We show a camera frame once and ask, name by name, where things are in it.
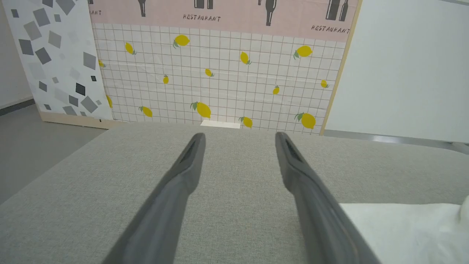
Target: beige trim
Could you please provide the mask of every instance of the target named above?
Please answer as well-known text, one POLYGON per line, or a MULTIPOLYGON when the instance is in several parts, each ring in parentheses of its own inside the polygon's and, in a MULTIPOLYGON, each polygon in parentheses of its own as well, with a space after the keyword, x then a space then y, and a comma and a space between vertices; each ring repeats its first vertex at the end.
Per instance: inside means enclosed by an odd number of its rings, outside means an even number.
POLYGON ((19 103, 22 103, 22 102, 26 102, 26 101, 31 100, 31 99, 33 99, 32 96, 27 96, 27 97, 21 98, 19 100, 13 101, 11 103, 1 105, 0 109, 4 109, 4 108, 10 107, 12 105, 16 105, 16 104, 19 104, 19 103))
POLYGON ((96 128, 110 129, 117 125, 125 124, 125 122, 97 119, 90 116, 71 116, 66 114, 58 113, 46 113, 39 110, 39 115, 44 122, 60 123, 60 124, 72 124, 79 126, 88 126, 96 128))
POLYGON ((362 7, 362 1, 363 0, 358 0, 358 5, 356 6, 355 16, 353 17, 352 26, 350 27, 350 35, 347 39, 347 44, 345 45, 344 56, 342 57, 342 62, 340 63, 339 72, 337 74, 337 79, 335 80, 334 89, 332 90, 331 100, 329 101, 329 105, 327 106, 327 111, 325 113, 325 118, 323 121, 323 125, 321 127, 321 132, 319 133, 320 136, 324 135, 325 125, 327 123, 327 119, 329 118, 329 113, 331 112, 332 103, 334 102, 335 93, 337 92, 337 87, 339 86, 340 77, 342 76, 342 71, 344 70, 344 65, 347 59, 348 50, 350 49, 350 43, 352 43, 352 38, 355 32, 356 22, 358 20, 358 14, 360 13, 360 8, 362 7))

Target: floor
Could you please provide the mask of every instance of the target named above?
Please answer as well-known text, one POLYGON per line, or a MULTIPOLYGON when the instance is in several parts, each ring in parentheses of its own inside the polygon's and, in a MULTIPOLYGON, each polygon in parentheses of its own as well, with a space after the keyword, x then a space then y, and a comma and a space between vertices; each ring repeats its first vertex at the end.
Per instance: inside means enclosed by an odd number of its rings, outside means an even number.
MULTIPOLYGON (((0 204, 103 132, 42 122, 36 105, 0 116, 0 204)), ((463 144, 328 130, 325 136, 422 145, 469 155, 469 147, 463 144)))

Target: patterned wallpaper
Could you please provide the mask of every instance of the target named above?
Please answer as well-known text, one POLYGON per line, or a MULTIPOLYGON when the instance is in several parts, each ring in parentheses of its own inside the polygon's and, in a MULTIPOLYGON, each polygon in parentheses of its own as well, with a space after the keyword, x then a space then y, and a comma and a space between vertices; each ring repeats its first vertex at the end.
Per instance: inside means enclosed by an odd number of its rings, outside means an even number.
POLYGON ((113 117, 319 134, 345 42, 93 24, 113 117))
POLYGON ((3 0, 39 109, 111 119, 87 1, 3 0))

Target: yellow lemon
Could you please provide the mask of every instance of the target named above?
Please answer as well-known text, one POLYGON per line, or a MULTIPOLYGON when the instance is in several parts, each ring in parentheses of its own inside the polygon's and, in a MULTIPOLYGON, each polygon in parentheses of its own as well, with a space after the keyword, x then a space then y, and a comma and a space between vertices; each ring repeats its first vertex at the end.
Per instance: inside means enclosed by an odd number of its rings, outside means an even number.
POLYGON ((241 56, 239 56, 239 58, 241 59, 241 61, 246 64, 246 65, 249 65, 251 64, 251 61, 249 60, 249 57, 248 55, 245 53, 245 52, 241 52, 241 56))
POLYGON ((295 119, 296 118, 298 119, 298 121, 301 120, 301 123, 306 128, 313 129, 314 125, 316 125, 316 119, 314 118, 314 116, 308 113, 296 114, 295 119))
POLYGON ((185 35, 179 35, 174 39, 173 47, 176 48, 179 46, 185 46, 189 44, 189 41, 189 38, 187 38, 185 35))
POLYGON ((210 118, 210 114, 212 112, 210 111, 210 108, 208 108, 206 104, 200 103, 200 102, 194 102, 190 104, 190 107, 192 107, 194 110, 197 109, 197 112, 199 113, 201 117, 210 118))
POLYGON ((208 77, 213 77, 213 76, 215 76, 215 74, 213 74, 210 69, 205 69, 205 74, 206 74, 208 77))
POLYGON ((138 108, 140 111, 142 111, 144 113, 144 115, 148 116, 148 117, 152 117, 153 116, 153 112, 151 111, 150 108, 148 107, 145 107, 145 106, 140 106, 138 108))
POLYGON ((239 120, 248 128, 252 128, 252 120, 249 117, 240 117, 239 120))
POLYGON ((125 50, 127 50, 128 53, 135 55, 137 54, 137 51, 134 50, 134 47, 128 42, 125 43, 125 50))
POLYGON ((321 81, 321 86, 322 86, 323 88, 329 88, 329 85, 327 84, 327 82, 326 82, 325 80, 322 80, 322 81, 321 81))
POLYGON ((293 54, 293 58, 296 60, 296 58, 301 57, 308 57, 311 55, 313 51, 311 50, 310 46, 301 46, 299 49, 295 51, 295 54, 293 54))
POLYGON ((106 97, 107 97, 107 102, 109 103, 109 107, 112 108, 113 107, 113 101, 111 100, 111 97, 107 96, 107 94, 106 94, 106 97))
POLYGON ((273 94, 278 94, 280 92, 280 88, 278 85, 275 86, 275 89, 273 90, 273 94))

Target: wine bottle drawing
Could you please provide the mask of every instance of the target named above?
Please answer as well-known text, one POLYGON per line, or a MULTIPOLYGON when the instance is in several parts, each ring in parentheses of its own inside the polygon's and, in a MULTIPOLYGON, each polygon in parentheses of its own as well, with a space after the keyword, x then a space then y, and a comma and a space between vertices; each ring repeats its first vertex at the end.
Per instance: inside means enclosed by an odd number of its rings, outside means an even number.
POLYGON ((342 5, 342 10, 340 11, 339 21, 345 21, 347 10, 348 10, 348 0, 345 0, 344 4, 342 5))
POLYGON ((329 5, 327 6, 327 13, 325 15, 325 18, 327 20, 335 20, 337 18, 339 4, 340 0, 329 0, 329 5))
POLYGON ((266 26, 270 26, 272 22, 272 14, 277 6, 277 0, 265 0, 265 9, 267 10, 267 22, 265 23, 266 26))
POLYGON ((142 13, 142 17, 146 17, 145 2, 146 2, 146 0, 138 0, 138 3, 140 4, 140 12, 142 13))
POLYGON ((194 0, 194 8, 204 8, 205 5, 204 5, 204 2, 205 0, 194 0))

